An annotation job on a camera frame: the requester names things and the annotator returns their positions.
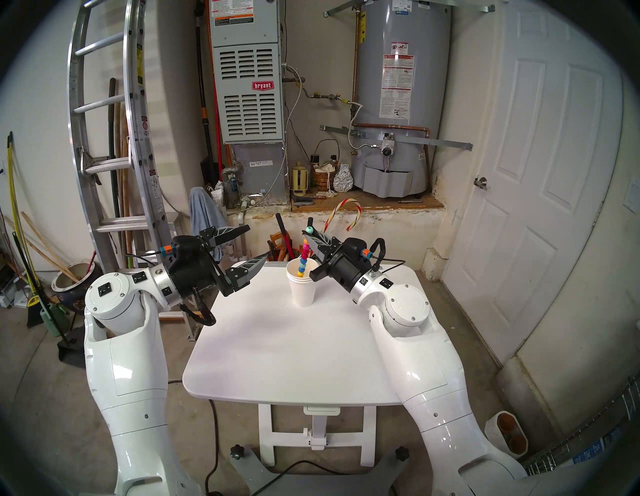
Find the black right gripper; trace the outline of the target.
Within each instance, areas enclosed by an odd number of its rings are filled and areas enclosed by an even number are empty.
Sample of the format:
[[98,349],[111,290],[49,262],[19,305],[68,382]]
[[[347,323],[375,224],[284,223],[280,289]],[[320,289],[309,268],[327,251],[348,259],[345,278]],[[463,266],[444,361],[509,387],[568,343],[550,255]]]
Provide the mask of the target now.
[[329,238],[314,227],[306,227],[302,233],[312,252],[312,259],[319,263],[310,272],[313,282],[330,277],[350,293],[364,274],[371,270],[371,253],[367,248],[339,248],[341,241],[336,237]]

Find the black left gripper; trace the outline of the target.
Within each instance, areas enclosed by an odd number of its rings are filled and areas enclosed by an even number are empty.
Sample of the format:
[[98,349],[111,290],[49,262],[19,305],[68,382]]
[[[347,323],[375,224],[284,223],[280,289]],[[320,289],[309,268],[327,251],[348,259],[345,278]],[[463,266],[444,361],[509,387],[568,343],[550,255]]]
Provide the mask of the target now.
[[[220,247],[242,236],[250,230],[249,225],[211,226],[199,232],[202,242],[209,247]],[[183,298],[196,289],[203,291],[217,287],[223,296],[229,296],[249,285],[250,280],[261,270],[269,254],[258,255],[241,265],[226,270],[225,276],[206,249],[175,249],[170,266],[170,280]]]

